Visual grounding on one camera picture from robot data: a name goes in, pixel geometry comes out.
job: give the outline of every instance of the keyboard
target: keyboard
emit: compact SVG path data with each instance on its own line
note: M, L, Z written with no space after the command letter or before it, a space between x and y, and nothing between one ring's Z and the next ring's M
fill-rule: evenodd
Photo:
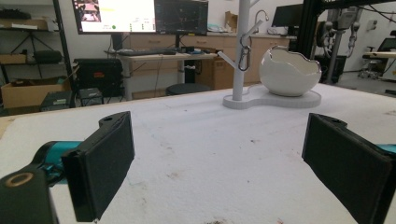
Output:
M119 49L117 53L121 56L142 56L142 55L175 55L177 48L163 48L163 49Z

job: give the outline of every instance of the stool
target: stool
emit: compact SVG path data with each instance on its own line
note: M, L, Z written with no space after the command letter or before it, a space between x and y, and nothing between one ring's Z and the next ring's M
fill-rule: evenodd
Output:
M197 83L180 83L166 88L166 95L181 95L201 91L210 91L210 87Z

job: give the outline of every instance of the white pole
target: white pole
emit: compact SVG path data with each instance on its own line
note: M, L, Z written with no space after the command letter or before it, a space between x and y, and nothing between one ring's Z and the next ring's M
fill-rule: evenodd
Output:
M240 40L244 34L248 32L248 16L250 11L250 1L249 0L239 0L239 14L238 14L238 27L237 27L237 34L236 34L236 60L235 60L235 69L233 72L233 100L235 101L242 101L242 91L244 88L244 76L245 72L241 71L238 68L239 60L241 58L241 50L243 49ZM248 38L243 40L243 44L249 45L246 43ZM242 66L244 67L246 64L246 57L241 62Z

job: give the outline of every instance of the wooden desk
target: wooden desk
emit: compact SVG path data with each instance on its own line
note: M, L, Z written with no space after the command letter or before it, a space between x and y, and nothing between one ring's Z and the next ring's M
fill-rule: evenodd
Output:
M366 52L364 55L368 55L373 58L396 58L396 52Z
M385 73L382 75L382 79L396 80L396 52L367 52L364 55L368 55L372 58L389 58L387 65L385 66Z
M0 176L48 141L82 141L99 119L131 111L136 156L99 223L353 224L302 159L308 114L341 119L375 144L395 143L396 99L322 84L314 91L321 105L307 109L231 110L224 90L20 116L0 140ZM60 222L76 223L67 186L51 195ZM386 223L396 223L395 200Z
M127 101L132 100L132 87L131 87L131 79L134 75L134 69L130 65L130 62L165 62L165 61L178 61L177 64L177 82L184 83L184 61L187 60L204 60L204 59L213 59L217 54L187 54L187 53L177 53L176 55L145 55L145 56L120 56L120 60L122 63L122 73L124 76L123 85L125 88L125 99Z

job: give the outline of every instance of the box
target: box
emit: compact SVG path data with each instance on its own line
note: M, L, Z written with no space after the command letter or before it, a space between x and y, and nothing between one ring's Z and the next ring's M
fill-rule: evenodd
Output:
M211 60L201 60L195 67L201 66L195 73L195 83L209 86L211 90L224 90L233 87L233 67L224 59L215 57Z
M0 54L0 64L26 63L25 54Z
M47 93L69 90L66 77L20 80L1 88L4 108L10 115L38 112Z
M48 30L47 21L45 20L16 20L16 19L0 19L0 24L3 28L16 28L16 26L22 28L26 26L25 29L33 30Z
M52 91L47 93L40 106L40 112L74 108L72 91Z
M78 91L81 106L103 105L102 93L97 88L82 89Z
M238 26L238 15L231 13L230 11L225 12L225 23L230 26L231 31L236 33L236 28Z

